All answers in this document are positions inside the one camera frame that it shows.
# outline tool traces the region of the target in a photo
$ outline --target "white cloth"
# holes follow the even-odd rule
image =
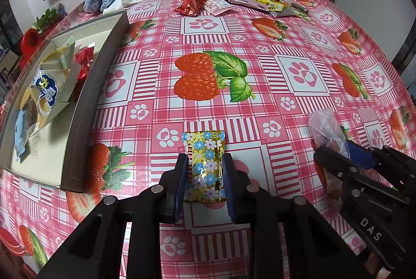
[[[103,10],[103,15],[125,10],[131,5],[142,1],[144,0],[115,0],[111,5]]]

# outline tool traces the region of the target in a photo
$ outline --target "tablecloth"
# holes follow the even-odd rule
[[[252,183],[284,198],[305,196],[359,253],[364,242],[340,216],[339,204],[326,196],[315,170],[308,114],[331,108],[356,143],[386,144],[416,158],[415,111],[391,63],[353,20],[328,0],[289,1],[307,7],[309,15],[276,23],[242,6],[217,17],[207,12],[184,17],[174,12],[181,0],[146,0],[131,7],[128,44],[114,56],[90,141],[125,152],[114,169],[118,173],[104,189],[76,195],[4,172],[1,226],[22,247],[26,244],[19,227],[28,227],[49,258],[102,196],[126,198],[157,184],[184,151],[182,132],[222,130],[226,151]],[[51,35],[96,16],[75,9]],[[175,84],[186,75],[175,61],[204,51],[237,57],[247,74],[240,86],[214,90],[213,98],[193,101],[194,88],[215,89],[204,84],[212,74],[201,72],[205,75],[199,82],[188,76],[192,87],[175,93]],[[348,69],[353,75],[345,74]],[[385,182],[376,172],[369,175]],[[128,226],[121,276],[126,275],[129,231]],[[246,274],[249,234],[248,225],[230,222],[224,203],[185,203],[176,225],[161,224],[163,275]],[[287,270],[285,248],[283,255]]]

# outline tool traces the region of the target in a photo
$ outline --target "gold wrapper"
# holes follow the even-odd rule
[[[225,201],[223,153],[225,132],[200,131],[182,134],[189,157],[185,202],[218,203]]]

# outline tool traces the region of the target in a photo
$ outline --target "screw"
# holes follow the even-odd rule
[[[154,185],[151,188],[153,193],[161,193],[163,191],[163,186],[161,186],[160,184],[158,185]]]
[[[306,199],[302,196],[295,197],[294,201],[298,205],[305,205],[306,204]]]
[[[360,192],[360,190],[358,190],[358,189],[354,189],[354,190],[352,190],[352,191],[351,191],[351,194],[352,194],[354,197],[359,197],[359,196],[360,196],[360,194],[361,194],[361,192]]]
[[[259,191],[259,187],[257,185],[250,184],[250,185],[247,185],[247,191],[256,193]]]
[[[114,204],[115,201],[116,201],[116,198],[114,196],[106,196],[106,197],[104,197],[104,204],[105,205]]]

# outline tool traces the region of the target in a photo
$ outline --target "open box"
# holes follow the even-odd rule
[[[34,63],[9,105],[0,134],[0,167],[35,183],[84,192],[89,135],[98,99],[127,27],[125,11],[103,15],[55,35],[35,52]],[[52,122],[34,133],[18,161],[14,133],[20,101],[42,60],[68,41],[81,47],[95,42],[94,62],[78,102],[70,102]]]

